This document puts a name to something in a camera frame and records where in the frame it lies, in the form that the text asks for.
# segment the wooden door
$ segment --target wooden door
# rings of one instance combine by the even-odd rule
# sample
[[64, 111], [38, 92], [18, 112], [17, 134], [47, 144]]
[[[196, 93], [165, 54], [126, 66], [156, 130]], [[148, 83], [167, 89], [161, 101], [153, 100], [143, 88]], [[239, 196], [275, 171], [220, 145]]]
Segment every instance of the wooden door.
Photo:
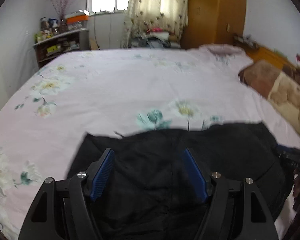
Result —
[[247, 0], [220, 0], [215, 43], [233, 44], [233, 34], [242, 35]]
[[189, 0], [188, 19], [189, 25], [180, 42], [183, 49], [213, 43], [217, 31], [218, 0]]

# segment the floral bedsheet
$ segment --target floral bedsheet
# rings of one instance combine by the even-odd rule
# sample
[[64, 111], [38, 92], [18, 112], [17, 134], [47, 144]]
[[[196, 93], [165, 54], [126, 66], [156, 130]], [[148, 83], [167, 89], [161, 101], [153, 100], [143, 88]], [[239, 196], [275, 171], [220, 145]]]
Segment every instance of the floral bedsheet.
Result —
[[[44, 178], [65, 177], [87, 132], [118, 137], [263, 120], [280, 143], [300, 147], [292, 127], [239, 82], [237, 73], [251, 60], [239, 49], [222, 49], [72, 52], [40, 69], [0, 112], [4, 235], [18, 238]], [[279, 217], [279, 234], [293, 216]]]

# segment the floral curtain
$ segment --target floral curtain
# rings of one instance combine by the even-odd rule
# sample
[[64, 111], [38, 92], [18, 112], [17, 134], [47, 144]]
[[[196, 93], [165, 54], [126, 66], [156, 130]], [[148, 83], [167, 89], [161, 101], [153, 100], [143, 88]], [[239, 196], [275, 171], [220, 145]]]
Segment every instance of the floral curtain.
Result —
[[156, 27], [174, 33], [179, 40], [187, 24], [188, 0], [129, 0], [121, 46], [127, 48], [131, 37]]

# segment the wall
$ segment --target wall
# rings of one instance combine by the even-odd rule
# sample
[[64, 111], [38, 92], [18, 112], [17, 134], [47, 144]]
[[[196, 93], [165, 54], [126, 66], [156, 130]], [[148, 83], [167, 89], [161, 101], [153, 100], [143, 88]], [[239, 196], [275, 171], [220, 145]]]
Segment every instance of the wall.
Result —
[[300, 54], [300, 13], [291, 0], [247, 0], [244, 35], [278, 49], [296, 64]]
[[[86, 7], [87, 0], [74, 0], [67, 8], [66, 13], [86, 9]], [[96, 36], [100, 49], [120, 48], [124, 16], [124, 13], [114, 13], [90, 17], [88, 21], [89, 37], [94, 40]], [[45, 17], [58, 18], [50, 1], [46, 4]]]
[[0, 7], [0, 110], [37, 71], [34, 33], [46, 0], [6, 0]]

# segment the electrical cord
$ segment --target electrical cord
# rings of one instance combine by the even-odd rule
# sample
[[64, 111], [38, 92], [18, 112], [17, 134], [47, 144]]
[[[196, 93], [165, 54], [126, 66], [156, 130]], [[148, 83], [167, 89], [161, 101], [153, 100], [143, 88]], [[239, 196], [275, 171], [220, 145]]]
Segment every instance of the electrical cord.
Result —
[[96, 41], [96, 44], [97, 44], [97, 46], [98, 46], [98, 49], [101, 50], [100, 47], [99, 47], [99, 45], [98, 45], [97, 37], [96, 37], [96, 22], [95, 22], [95, 17], [96, 17], [96, 15], [93, 15], [93, 32], [94, 32], [94, 39], [95, 39], [95, 41]]

